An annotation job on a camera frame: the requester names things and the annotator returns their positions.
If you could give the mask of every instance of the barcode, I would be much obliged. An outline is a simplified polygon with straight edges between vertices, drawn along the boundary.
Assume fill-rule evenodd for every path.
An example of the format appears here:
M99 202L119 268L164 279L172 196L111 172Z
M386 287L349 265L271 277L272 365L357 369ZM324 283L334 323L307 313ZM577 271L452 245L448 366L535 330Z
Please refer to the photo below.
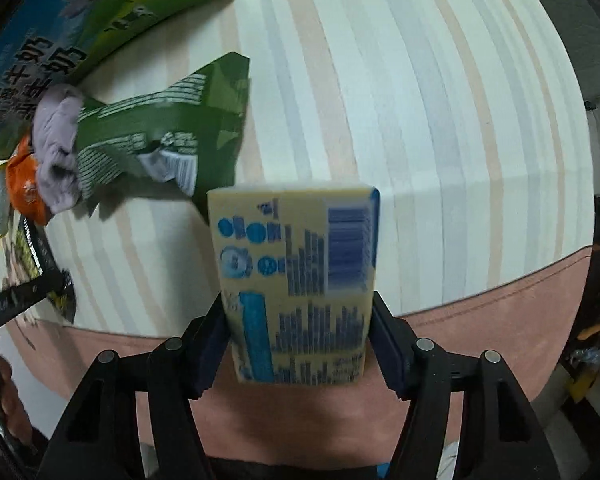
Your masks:
M196 187L198 173L198 156L181 155L179 153L163 151L167 172L176 179L178 187L187 195L192 196Z
M364 287L369 264L368 208L330 207L328 220L328 290Z

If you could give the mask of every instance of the blue logo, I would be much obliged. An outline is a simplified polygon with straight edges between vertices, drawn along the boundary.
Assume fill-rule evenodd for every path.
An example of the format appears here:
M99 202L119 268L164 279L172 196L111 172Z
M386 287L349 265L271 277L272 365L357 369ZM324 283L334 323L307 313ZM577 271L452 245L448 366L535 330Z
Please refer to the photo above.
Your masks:
M247 225L247 240L252 244L261 244L267 238L267 229L259 222Z
M229 245L220 253L220 271L226 278L248 278L253 269L253 261L247 249Z
M278 262L271 256L263 256L258 260L258 272L263 276L271 276L278 270Z
M235 229L235 237L238 240L244 238L244 218L241 216L234 216L234 229Z
M221 221L218 222L218 231L225 238L234 234L234 224L228 218L222 218Z
M282 228L276 222L267 222L267 238L269 243L282 240Z
M265 202L263 204L260 204L258 206L258 209L260 209L260 212L263 215L273 215L273 203L272 202Z

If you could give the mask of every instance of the screw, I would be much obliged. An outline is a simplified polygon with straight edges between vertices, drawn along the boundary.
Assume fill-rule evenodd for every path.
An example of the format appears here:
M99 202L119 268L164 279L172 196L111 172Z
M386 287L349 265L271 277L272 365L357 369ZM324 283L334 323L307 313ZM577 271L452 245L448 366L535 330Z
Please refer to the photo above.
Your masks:
M164 343L164 347L167 350L178 350L181 346L182 339L180 339L179 337L172 337L170 339L167 339L167 341Z
M98 354L98 361L100 361L102 364L110 363L113 361L115 356L116 355L113 353L113 350L105 350Z
M422 350L423 352L429 352L433 350L434 344L431 339L427 339L426 337L421 337L416 341L416 346Z
M488 362L496 364L499 363L502 357L495 350L487 350L484 353L484 358L487 359Z

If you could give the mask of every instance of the green package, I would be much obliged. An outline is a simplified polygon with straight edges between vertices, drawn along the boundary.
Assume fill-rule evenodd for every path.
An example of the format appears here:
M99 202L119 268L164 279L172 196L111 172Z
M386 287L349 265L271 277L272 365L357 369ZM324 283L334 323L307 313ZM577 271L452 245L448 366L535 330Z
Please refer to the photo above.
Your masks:
M82 198L125 174L175 180L206 218L206 192L234 184L248 73L249 59L230 52L161 92L87 99L75 139Z

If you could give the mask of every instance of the orange bag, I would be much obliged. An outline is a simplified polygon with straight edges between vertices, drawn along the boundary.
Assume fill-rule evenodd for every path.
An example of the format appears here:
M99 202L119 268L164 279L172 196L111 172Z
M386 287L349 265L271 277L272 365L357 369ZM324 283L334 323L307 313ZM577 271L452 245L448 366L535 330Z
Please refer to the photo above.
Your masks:
M27 134L7 162L7 193L14 209L36 224L46 225L50 214L38 193L37 168L38 162L30 149L30 134Z

